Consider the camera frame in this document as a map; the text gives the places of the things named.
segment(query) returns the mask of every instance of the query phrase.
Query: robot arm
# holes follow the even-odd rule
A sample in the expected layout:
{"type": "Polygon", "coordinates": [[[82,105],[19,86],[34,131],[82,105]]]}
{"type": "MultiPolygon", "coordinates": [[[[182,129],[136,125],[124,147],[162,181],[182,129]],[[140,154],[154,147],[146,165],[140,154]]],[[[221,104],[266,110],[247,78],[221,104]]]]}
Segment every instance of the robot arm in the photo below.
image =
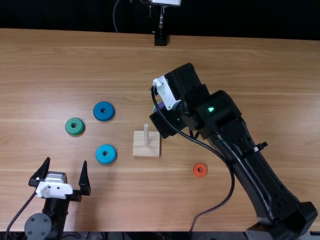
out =
{"type": "Polygon", "coordinates": [[[74,190],[67,181],[64,172],[49,171],[50,158],[29,180],[29,186],[35,187],[38,197],[44,198],[42,213],[33,214],[24,225],[28,240],[60,240],[64,233],[70,201],[81,202],[82,195],[89,196],[91,188],[84,161],[79,179],[80,190],[74,190]]]}
{"type": "MultiPolygon", "coordinates": [[[[153,81],[165,106],[160,110],[178,130],[198,130],[215,146],[248,194],[259,222],[247,230],[249,239],[294,240],[318,215],[311,202],[299,200],[284,186],[261,154],[267,143],[255,144],[241,112],[224,91],[209,94],[188,63],[153,81]]],[[[176,131],[159,112],[150,116],[165,139],[176,131]]]]}

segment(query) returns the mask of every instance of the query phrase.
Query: orange donut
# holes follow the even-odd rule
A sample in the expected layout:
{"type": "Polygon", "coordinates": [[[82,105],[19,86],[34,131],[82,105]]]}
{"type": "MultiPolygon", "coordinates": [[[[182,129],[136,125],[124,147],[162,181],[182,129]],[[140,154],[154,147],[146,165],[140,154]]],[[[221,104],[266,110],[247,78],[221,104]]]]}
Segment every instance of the orange donut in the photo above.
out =
{"type": "Polygon", "coordinates": [[[203,163],[197,163],[193,167],[193,173],[196,175],[198,178],[202,178],[208,173],[208,168],[206,165],[203,163]]]}

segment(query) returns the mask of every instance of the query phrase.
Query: green ring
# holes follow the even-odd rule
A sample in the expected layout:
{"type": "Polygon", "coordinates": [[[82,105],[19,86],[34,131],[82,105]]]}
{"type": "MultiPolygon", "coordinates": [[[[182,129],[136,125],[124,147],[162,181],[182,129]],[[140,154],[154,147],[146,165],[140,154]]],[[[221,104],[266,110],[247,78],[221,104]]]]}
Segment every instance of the green ring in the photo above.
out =
{"type": "Polygon", "coordinates": [[[83,133],[85,124],[81,119],[73,117],[65,123],[65,130],[68,134],[77,136],[83,133]]]}

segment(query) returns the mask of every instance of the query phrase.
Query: blue ring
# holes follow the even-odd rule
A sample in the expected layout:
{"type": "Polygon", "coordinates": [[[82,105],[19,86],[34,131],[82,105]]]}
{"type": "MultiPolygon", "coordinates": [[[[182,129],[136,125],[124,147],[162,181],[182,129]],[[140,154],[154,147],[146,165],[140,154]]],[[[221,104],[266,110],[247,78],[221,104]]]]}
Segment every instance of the blue ring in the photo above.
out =
{"type": "Polygon", "coordinates": [[[95,157],[101,164],[111,164],[117,157],[116,149],[111,145],[101,145],[95,152],[95,157]]]}
{"type": "Polygon", "coordinates": [[[115,113],[115,108],[107,101],[98,102],[93,108],[94,117],[102,122],[112,119],[115,113]]]}

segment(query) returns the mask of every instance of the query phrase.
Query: table surface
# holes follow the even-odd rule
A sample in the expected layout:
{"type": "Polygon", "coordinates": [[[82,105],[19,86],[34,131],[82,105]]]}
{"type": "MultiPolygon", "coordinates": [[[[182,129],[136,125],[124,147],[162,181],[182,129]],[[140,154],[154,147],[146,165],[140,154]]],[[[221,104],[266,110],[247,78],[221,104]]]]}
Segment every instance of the table surface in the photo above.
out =
{"type": "MultiPolygon", "coordinates": [[[[219,203],[230,188],[220,159],[176,135],[161,141],[160,158],[133,157],[134,130],[155,130],[152,80],[192,63],[211,93],[225,90],[243,114],[263,155],[301,202],[320,209],[320,42],[285,39],[171,36],[0,29],[0,231],[34,191],[31,175],[46,157],[78,188],[88,162],[91,196],[71,202],[65,231],[188,231],[193,217],[219,203]],[[108,101],[115,117],[99,122],[93,107],[108,101]],[[85,123],[72,137],[68,119],[85,123]],[[96,149],[117,150],[100,165],[96,149]],[[193,175],[205,163],[208,174],[193,175]]],[[[13,225],[41,212],[36,197],[13,225]]],[[[258,220],[236,181],[230,201],[201,217],[195,231],[244,231],[258,220]]],[[[320,229],[316,219],[311,230],[320,229]]]]}

